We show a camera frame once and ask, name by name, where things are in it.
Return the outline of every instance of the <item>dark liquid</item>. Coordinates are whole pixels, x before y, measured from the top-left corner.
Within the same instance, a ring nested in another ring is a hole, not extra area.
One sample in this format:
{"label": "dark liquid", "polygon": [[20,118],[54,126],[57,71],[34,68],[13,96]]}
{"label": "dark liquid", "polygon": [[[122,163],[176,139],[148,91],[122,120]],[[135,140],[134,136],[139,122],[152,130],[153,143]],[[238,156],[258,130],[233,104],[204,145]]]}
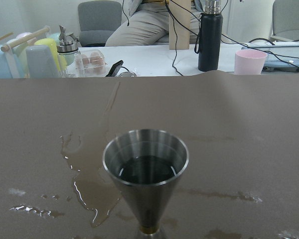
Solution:
{"label": "dark liquid", "polygon": [[173,165],[156,156],[131,158],[119,172],[119,178],[135,184],[153,184],[176,175]]}

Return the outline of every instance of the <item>light blue cup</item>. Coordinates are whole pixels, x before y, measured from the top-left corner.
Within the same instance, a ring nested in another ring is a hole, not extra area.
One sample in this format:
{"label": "light blue cup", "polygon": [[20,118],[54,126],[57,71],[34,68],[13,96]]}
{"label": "light blue cup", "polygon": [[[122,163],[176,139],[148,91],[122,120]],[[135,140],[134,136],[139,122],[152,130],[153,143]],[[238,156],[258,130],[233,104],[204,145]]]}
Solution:
{"label": "light blue cup", "polygon": [[[7,41],[7,44],[11,44],[13,41],[17,40],[17,38]],[[27,48],[28,43],[24,42],[18,46],[15,46],[12,49],[12,52],[19,58],[19,61],[22,65],[23,72],[25,74],[29,73],[28,64],[26,60],[25,49]]]}
{"label": "light blue cup", "polygon": [[[0,79],[10,79],[13,78],[12,73],[10,71],[8,62],[5,57],[5,53],[1,51],[2,45],[0,45]],[[19,72],[19,77],[24,78],[24,71],[22,69],[22,65],[18,57],[13,54],[17,70]]]}

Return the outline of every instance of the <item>khaki pants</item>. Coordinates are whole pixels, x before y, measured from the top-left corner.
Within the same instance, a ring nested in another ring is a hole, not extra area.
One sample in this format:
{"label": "khaki pants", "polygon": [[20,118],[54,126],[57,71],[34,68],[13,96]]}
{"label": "khaki pants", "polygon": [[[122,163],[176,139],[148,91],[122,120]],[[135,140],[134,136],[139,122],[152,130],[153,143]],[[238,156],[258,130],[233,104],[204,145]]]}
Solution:
{"label": "khaki pants", "polygon": [[[191,12],[199,18],[201,12],[197,11],[192,2]],[[124,22],[107,40],[106,46],[135,46],[153,45],[161,37],[168,34],[168,12],[165,5],[160,3],[144,3],[138,11]],[[199,22],[193,15],[190,20],[190,30],[199,32]],[[190,34],[190,44],[194,44],[196,35]]]}

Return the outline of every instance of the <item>stainless steel funnel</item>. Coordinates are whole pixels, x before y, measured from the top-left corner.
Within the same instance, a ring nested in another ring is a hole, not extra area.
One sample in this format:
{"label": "stainless steel funnel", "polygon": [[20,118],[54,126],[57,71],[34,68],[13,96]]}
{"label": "stainless steel funnel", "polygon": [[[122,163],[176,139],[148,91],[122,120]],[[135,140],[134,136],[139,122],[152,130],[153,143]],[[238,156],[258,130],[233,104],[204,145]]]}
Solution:
{"label": "stainless steel funnel", "polygon": [[154,235],[187,164],[186,145],[162,130],[132,130],[106,146],[103,165],[138,219],[140,235],[148,235],[139,237],[164,238]]}

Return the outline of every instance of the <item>pink cup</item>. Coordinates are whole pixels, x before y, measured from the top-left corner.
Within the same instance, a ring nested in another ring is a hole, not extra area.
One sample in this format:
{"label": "pink cup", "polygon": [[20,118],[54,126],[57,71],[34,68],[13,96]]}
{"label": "pink cup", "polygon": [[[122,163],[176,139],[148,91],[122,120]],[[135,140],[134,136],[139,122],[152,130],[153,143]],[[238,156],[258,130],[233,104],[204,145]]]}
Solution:
{"label": "pink cup", "polygon": [[255,49],[239,50],[235,54],[235,75],[260,75],[267,53]]}

